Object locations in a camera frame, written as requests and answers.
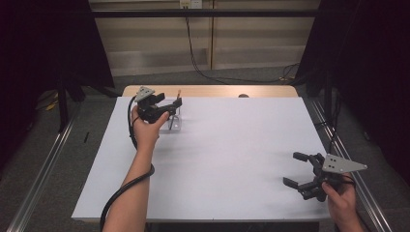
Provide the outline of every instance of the black curtain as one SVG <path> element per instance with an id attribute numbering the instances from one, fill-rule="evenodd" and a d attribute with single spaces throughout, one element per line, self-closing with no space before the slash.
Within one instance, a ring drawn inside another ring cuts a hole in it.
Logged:
<path id="1" fill-rule="evenodd" d="M 80 85 L 113 87 L 96 22 L 86 13 L 87 0 L 0 1 L 0 168 L 23 139 L 45 90 L 63 80 L 82 101 Z"/>
<path id="2" fill-rule="evenodd" d="M 410 3 L 366 1 L 340 57 L 335 85 L 410 184 Z"/>

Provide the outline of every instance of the human hand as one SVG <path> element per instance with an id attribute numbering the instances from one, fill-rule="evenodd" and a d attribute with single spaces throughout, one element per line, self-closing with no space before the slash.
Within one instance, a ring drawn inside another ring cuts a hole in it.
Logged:
<path id="1" fill-rule="evenodd" d="M 349 179 L 350 174 L 345 173 L 343 179 Z M 362 226 L 356 214 L 356 191 L 354 186 L 343 184 L 338 192 L 328 183 L 322 183 L 322 189 L 328 194 L 329 213 L 341 232 L 362 232 Z"/>
<path id="2" fill-rule="evenodd" d="M 155 143 L 160 136 L 160 127 L 166 122 L 169 117 L 169 112 L 164 112 L 162 116 L 154 124 L 144 122 L 138 116 L 137 106 L 132 109 L 132 126 L 135 139 L 138 143 L 138 150 L 154 149 Z"/>

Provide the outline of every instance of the human arm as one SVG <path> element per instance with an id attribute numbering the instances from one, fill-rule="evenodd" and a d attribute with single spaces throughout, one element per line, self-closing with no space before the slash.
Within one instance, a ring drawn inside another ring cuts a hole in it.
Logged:
<path id="1" fill-rule="evenodd" d="M 165 112 L 155 124 L 147 124 L 138 118 L 136 107 L 132 109 L 133 130 L 138 147 L 123 185 L 150 171 L 160 127 L 168 116 L 169 113 Z M 103 231 L 144 231 L 148 195 L 149 179 L 143 180 L 121 194 L 109 210 Z"/>
<path id="2" fill-rule="evenodd" d="M 356 191 L 354 186 L 343 184 L 337 191 L 326 182 L 322 189 L 328 195 L 329 213 L 341 232 L 363 232 L 359 217 L 356 213 Z"/>

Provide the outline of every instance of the small object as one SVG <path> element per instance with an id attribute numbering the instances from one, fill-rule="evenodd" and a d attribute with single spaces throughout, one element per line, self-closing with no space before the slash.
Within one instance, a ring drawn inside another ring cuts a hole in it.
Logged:
<path id="1" fill-rule="evenodd" d="M 177 95 L 177 100 L 180 98 L 181 96 L 181 90 L 178 90 L 178 95 Z M 175 119 L 175 114 L 172 115 L 172 119 L 171 119 L 171 124 L 169 125 L 169 130 L 172 130 L 172 124 L 174 124 L 174 119 Z"/>

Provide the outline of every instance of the forearm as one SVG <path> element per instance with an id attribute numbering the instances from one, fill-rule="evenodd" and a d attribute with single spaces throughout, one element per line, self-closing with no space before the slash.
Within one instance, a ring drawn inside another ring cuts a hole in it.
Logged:
<path id="1" fill-rule="evenodd" d="M 149 172 L 153 149 L 138 149 L 123 185 Z M 104 231 L 144 231 L 148 195 L 149 179 L 145 179 L 125 191 L 112 204 Z"/>

